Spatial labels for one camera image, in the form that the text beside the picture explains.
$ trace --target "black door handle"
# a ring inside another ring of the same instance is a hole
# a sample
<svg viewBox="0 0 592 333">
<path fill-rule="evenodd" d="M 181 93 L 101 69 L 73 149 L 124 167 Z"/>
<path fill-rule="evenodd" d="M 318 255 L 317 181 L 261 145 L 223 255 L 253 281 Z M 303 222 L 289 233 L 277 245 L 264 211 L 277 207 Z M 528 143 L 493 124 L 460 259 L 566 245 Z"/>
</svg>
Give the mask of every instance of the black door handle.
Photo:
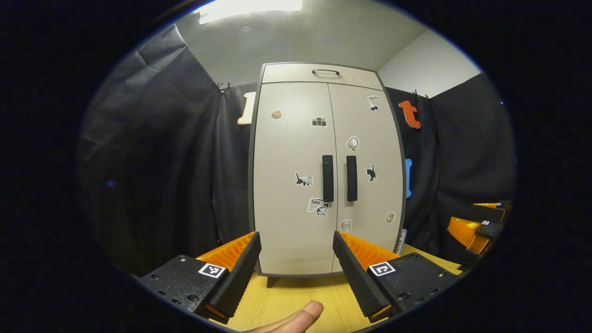
<svg viewBox="0 0 592 333">
<path fill-rule="evenodd" d="M 323 201 L 333 200 L 333 155 L 323 155 Z"/>
<path fill-rule="evenodd" d="M 333 72 L 333 73 L 339 75 L 339 72 L 338 71 L 334 71 L 332 69 L 313 69 L 313 74 L 316 74 L 317 71 Z"/>
<path fill-rule="evenodd" d="M 348 201 L 358 200 L 358 164 L 355 156 L 346 156 L 348 164 Z"/>
</svg>

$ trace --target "ceiling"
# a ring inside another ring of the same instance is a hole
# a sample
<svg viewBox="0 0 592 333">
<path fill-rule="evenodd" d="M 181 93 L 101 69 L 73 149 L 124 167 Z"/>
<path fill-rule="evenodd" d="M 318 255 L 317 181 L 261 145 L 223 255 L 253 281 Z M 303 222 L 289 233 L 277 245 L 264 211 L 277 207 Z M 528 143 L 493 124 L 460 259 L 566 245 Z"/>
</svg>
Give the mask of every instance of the ceiling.
<svg viewBox="0 0 592 333">
<path fill-rule="evenodd" d="M 372 0 L 304 0 L 299 12 L 260 12 L 200 25 L 176 22 L 189 49 L 216 82 L 257 82 L 268 62 L 323 62 L 377 71 L 427 30 Z"/>
</svg>

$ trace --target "ceiling light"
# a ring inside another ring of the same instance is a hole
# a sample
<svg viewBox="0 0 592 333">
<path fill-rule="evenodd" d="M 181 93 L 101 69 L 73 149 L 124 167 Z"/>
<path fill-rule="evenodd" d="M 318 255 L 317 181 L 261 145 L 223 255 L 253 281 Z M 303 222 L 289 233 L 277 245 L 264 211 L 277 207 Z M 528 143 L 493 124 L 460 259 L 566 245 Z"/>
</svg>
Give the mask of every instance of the ceiling light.
<svg viewBox="0 0 592 333">
<path fill-rule="evenodd" d="M 194 12 L 200 14 L 200 24 L 223 18 L 266 11 L 299 11 L 302 0 L 215 0 Z"/>
</svg>

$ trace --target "cabinet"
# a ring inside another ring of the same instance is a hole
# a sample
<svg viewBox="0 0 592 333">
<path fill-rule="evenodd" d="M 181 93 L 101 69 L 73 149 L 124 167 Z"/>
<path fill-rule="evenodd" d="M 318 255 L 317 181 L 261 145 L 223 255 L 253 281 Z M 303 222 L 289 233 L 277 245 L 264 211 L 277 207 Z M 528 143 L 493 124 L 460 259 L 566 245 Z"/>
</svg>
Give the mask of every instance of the cabinet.
<svg viewBox="0 0 592 333">
<path fill-rule="evenodd" d="M 395 249 L 406 177 L 392 105 L 376 72 L 262 66 L 249 147 L 249 209 L 258 273 L 339 273 L 333 233 Z"/>
</svg>

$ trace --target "wooden table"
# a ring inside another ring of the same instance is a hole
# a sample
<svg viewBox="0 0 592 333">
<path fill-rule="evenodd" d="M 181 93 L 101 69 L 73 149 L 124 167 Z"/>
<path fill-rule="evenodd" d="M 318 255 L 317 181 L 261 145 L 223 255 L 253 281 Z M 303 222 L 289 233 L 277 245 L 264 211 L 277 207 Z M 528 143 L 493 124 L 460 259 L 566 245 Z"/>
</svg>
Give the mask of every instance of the wooden table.
<svg viewBox="0 0 592 333">
<path fill-rule="evenodd" d="M 459 264 L 440 259 L 407 244 L 403 246 L 401 255 L 412 252 L 425 256 L 453 274 L 461 273 L 457 270 Z M 234 317 L 223 326 L 237 331 L 264 326 L 290 316 L 311 300 L 322 303 L 324 311 L 307 332 L 353 332 L 373 325 L 362 314 L 343 274 L 315 278 L 280 278 L 272 288 L 267 288 L 266 283 L 267 277 L 258 276 L 256 271 L 253 272 Z"/>
</svg>

